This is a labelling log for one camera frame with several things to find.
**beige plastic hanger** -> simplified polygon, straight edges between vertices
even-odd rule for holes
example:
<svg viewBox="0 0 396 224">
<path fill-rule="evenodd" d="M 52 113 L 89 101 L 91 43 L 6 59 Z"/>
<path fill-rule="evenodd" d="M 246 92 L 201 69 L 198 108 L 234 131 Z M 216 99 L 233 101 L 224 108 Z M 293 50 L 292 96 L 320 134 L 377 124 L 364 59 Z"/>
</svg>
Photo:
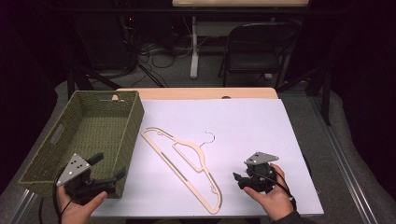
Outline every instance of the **beige plastic hanger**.
<svg viewBox="0 0 396 224">
<path fill-rule="evenodd" d="M 205 198 L 196 190 L 196 188 L 192 185 L 192 183 L 177 169 L 177 167 L 166 157 L 165 154 L 163 154 L 163 152 L 161 151 L 160 148 L 158 148 L 157 145 L 154 144 L 154 142 L 152 142 L 152 140 L 147 136 L 147 132 L 156 132 L 159 135 L 163 135 L 165 137 L 168 137 L 169 139 L 173 140 L 174 143 L 172 144 L 172 147 L 177 151 L 177 153 L 197 172 L 197 173 L 201 173 L 202 171 L 205 172 L 207 178 L 209 179 L 210 183 L 212 184 L 212 191 L 213 193 L 215 193 L 218 196 L 218 202 L 216 204 L 215 207 L 212 207 L 206 200 Z M 159 128 L 147 128 L 146 130 L 144 130 L 142 133 L 143 138 L 151 145 L 152 148 L 155 149 L 155 151 L 157 151 L 158 155 L 160 155 L 163 160 L 172 168 L 172 170 L 177 174 L 177 176 L 184 182 L 184 184 L 191 190 L 191 192 L 195 195 L 195 197 L 198 198 L 198 200 L 202 203 L 202 205 L 206 208 L 206 210 L 210 213 L 210 214 L 216 214 L 220 208 L 221 208 L 221 204 L 222 204 L 222 195 L 221 195 L 221 191 L 219 189 L 219 186 L 216 184 L 212 174 L 210 174 L 209 169 L 207 168 L 206 164 L 205 164 L 205 155 L 204 152 L 202 151 L 202 149 L 196 145 L 193 142 L 188 142 L 188 141 L 182 141 L 179 140 L 177 138 L 175 138 L 174 136 L 172 136 L 171 134 L 159 129 Z M 200 163 L 202 165 L 202 167 L 196 167 L 194 163 L 192 163 L 189 158 L 187 158 L 181 151 L 179 148 L 177 148 L 177 144 L 180 144 L 182 146 L 186 146 L 186 147 L 191 147 L 192 149 L 194 149 L 198 156 L 199 156 L 199 160 Z"/>
</svg>

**hanger hook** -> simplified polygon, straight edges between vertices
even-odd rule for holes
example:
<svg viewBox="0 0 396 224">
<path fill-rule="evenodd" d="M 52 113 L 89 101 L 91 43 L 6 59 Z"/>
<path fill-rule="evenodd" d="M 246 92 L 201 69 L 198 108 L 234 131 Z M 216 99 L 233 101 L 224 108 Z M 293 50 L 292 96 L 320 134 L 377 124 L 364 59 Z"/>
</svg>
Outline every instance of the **hanger hook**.
<svg viewBox="0 0 396 224">
<path fill-rule="evenodd" d="M 204 143 L 202 143 L 199 147 L 203 146 L 204 144 L 209 144 L 209 143 L 212 143 L 212 142 L 215 141 L 215 139 L 216 139 L 215 135 L 214 135 L 213 133 L 210 133 L 210 134 L 213 135 L 213 140 L 212 140 L 211 142 L 204 142 Z"/>
</svg>

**white table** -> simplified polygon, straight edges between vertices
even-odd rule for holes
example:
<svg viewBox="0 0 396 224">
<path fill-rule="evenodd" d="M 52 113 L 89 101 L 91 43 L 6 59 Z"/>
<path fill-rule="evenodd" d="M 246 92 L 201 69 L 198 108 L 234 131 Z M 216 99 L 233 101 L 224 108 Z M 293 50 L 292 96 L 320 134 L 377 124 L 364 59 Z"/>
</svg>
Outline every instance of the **white table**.
<svg viewBox="0 0 396 224">
<path fill-rule="evenodd" d="M 173 0 L 174 7 L 307 7 L 309 0 Z M 192 58 L 190 77 L 198 78 L 197 36 L 227 36 L 237 22 L 203 22 L 192 17 Z"/>
<path fill-rule="evenodd" d="M 246 99 L 235 99 L 237 93 Z M 168 100 L 163 97 L 169 93 Z M 145 101 L 150 98 L 159 101 Z M 221 96 L 232 100 L 218 100 Z M 238 188 L 233 172 L 246 176 L 243 163 L 256 151 L 277 155 L 275 162 L 287 174 L 291 193 L 302 215 L 323 214 L 318 195 L 289 118 L 273 89 L 193 88 L 142 89 L 145 117 L 141 130 L 158 127 L 177 138 L 202 145 L 205 161 L 222 192 L 223 203 L 211 215 L 147 142 L 138 136 L 121 199 L 107 199 L 92 214 L 95 217 L 262 217 L 262 208 Z M 172 158 L 209 202 L 215 203 L 205 177 L 188 172 L 177 157 Z"/>
</svg>

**woven basket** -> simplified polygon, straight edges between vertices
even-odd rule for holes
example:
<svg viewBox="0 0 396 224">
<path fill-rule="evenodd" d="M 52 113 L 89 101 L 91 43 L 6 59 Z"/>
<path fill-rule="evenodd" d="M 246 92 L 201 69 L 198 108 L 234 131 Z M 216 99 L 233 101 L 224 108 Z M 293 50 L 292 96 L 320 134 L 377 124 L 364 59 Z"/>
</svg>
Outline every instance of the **woven basket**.
<svg viewBox="0 0 396 224">
<path fill-rule="evenodd" d="M 52 197 L 54 179 L 74 153 L 85 160 L 104 153 L 91 167 L 96 179 L 128 170 L 143 115 L 137 91 L 76 91 L 19 183 L 41 197 Z M 122 196 L 125 180 L 109 198 Z"/>
</svg>

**human hand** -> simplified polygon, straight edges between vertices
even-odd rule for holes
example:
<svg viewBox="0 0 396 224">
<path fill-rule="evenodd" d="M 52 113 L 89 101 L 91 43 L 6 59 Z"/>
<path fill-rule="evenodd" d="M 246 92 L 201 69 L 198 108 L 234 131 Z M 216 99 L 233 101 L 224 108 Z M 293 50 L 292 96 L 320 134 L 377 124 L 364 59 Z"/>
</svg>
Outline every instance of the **human hand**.
<svg viewBox="0 0 396 224">
<path fill-rule="evenodd" d="M 102 193 L 96 195 L 90 202 L 84 206 L 71 202 L 67 205 L 71 198 L 66 194 L 66 189 L 64 186 L 58 188 L 59 202 L 62 213 L 62 223 L 68 224 L 87 224 L 90 223 L 90 217 L 92 212 L 105 201 L 107 193 L 103 191 Z"/>
<path fill-rule="evenodd" d="M 286 183 L 284 181 L 285 173 L 279 166 L 275 164 L 271 164 L 271 166 L 278 173 L 278 175 L 276 175 L 276 181 L 286 188 Z M 282 217 L 287 216 L 293 211 L 293 205 L 290 202 L 289 195 L 278 185 L 275 185 L 274 189 L 268 194 L 260 194 L 249 187 L 244 187 L 244 191 L 248 196 L 262 206 L 267 215 L 273 221 L 280 220 Z"/>
</svg>

